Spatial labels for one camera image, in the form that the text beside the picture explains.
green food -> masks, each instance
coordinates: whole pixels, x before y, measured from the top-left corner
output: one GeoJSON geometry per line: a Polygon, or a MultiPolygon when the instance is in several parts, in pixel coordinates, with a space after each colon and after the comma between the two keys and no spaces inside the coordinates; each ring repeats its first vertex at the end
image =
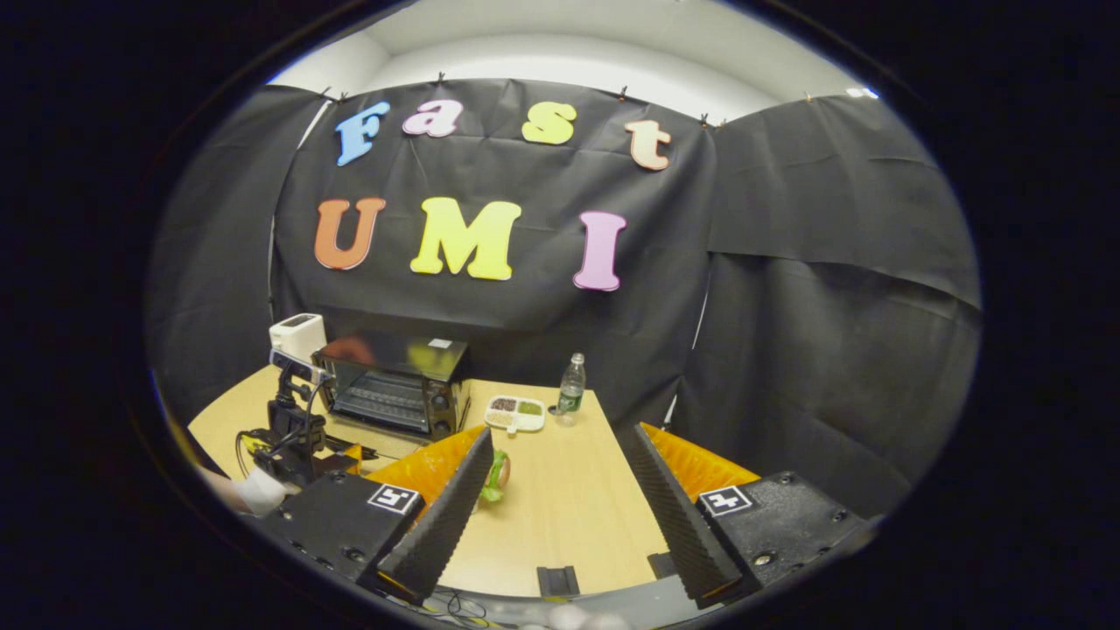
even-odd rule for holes
{"type": "Polygon", "coordinates": [[[483,487],[482,491],[483,499],[486,499],[491,503],[501,501],[504,495],[502,489],[497,487],[497,480],[502,476],[502,465],[505,464],[507,456],[505,451],[494,452],[494,464],[491,466],[491,474],[486,479],[486,485],[483,487]]]}

pink letter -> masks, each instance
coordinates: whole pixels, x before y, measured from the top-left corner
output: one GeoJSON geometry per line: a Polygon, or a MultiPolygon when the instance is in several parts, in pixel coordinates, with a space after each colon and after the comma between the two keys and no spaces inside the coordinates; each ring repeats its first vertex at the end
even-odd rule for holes
{"type": "Polygon", "coordinates": [[[626,220],[609,212],[585,212],[579,220],[587,225],[584,244],[584,268],[572,276],[581,289],[613,291],[622,286],[615,276],[615,243],[626,220]]]}
{"type": "Polygon", "coordinates": [[[449,100],[428,101],[417,108],[417,112],[404,121],[404,132],[412,136],[427,133],[432,138],[442,138],[455,131],[455,121],[463,113],[463,103],[449,100]]]}

wooden table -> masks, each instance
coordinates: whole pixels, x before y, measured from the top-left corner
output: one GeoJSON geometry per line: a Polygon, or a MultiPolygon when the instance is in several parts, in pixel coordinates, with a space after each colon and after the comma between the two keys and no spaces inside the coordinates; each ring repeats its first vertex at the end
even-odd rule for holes
{"type": "MultiPolygon", "coordinates": [[[[189,429],[207,454],[232,478],[241,479],[234,436],[265,426],[265,404],[276,395],[279,369],[267,367],[203,410],[189,429]]],[[[545,405],[558,388],[493,381],[464,382],[473,402],[465,428],[483,423],[491,397],[535,398],[545,405]]],[[[312,410],[325,414],[316,400],[312,410]]],[[[426,444],[325,414],[327,433],[402,457],[426,444]]],[[[468,591],[540,596],[536,567],[576,569],[581,593],[625,589],[655,576],[646,557],[668,550],[637,481],[615,441],[594,391],[584,393],[576,425],[562,427],[549,416],[540,432],[491,430],[494,448],[510,455],[505,498],[483,501],[470,517],[439,583],[468,591]]],[[[248,465],[251,460],[246,456],[248,465]]],[[[364,471],[393,463],[365,462],[364,471]]]]}

water bottle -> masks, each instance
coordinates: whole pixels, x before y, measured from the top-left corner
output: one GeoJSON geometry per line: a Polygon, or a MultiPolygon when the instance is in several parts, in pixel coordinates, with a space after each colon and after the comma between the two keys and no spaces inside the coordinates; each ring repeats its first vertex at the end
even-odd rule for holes
{"type": "Polygon", "coordinates": [[[571,355],[571,364],[560,380],[560,401],[557,404],[557,423],[563,426],[576,424],[571,416],[579,410],[584,400],[584,388],[587,387],[587,371],[584,370],[584,355],[579,352],[571,355]]]}

black fabric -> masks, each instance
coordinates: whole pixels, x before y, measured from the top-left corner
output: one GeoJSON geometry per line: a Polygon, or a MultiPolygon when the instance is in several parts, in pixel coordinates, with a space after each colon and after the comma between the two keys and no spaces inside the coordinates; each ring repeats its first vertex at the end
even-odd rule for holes
{"type": "Polygon", "coordinates": [[[734,120],[713,138],[711,251],[855,265],[980,307],[953,191],[881,100],[795,101],[734,120]]]}
{"type": "MultiPolygon", "coordinates": [[[[587,356],[588,387],[614,424],[660,421],[669,408],[700,315],[708,272],[709,200],[715,147],[694,120],[590,89],[530,81],[456,81],[363,94],[330,105],[298,151],[276,222],[277,317],[324,315],[327,337],[374,327],[467,341],[475,378],[558,386],[572,352],[587,356]],[[465,105],[445,138],[407,136],[403,121],[435,99],[465,105]],[[338,122],[389,101],[368,154],[339,167],[338,122]],[[521,133],[530,106],[573,105],[575,136],[561,146],[521,133]],[[672,136],[671,165],[638,166],[624,126],[656,120],[672,136]],[[489,202],[521,206],[505,281],[414,274],[429,197],[455,198],[469,224],[489,202]],[[318,205],[381,197],[367,258],[351,270],[314,253],[318,205]],[[626,217],[618,235],[613,293],[582,290],[585,228],[579,214],[626,217]]],[[[348,211],[338,242],[353,240],[348,211]]]]}
{"type": "Polygon", "coordinates": [[[716,254],[678,435],[796,471],[861,516],[895,507],[955,425],[980,313],[851,266],[716,254]]]}
{"type": "Polygon", "coordinates": [[[271,216],[321,102],[295,87],[258,91],[199,149],[165,209],[144,339],[166,410],[181,424],[267,356],[271,216]]]}

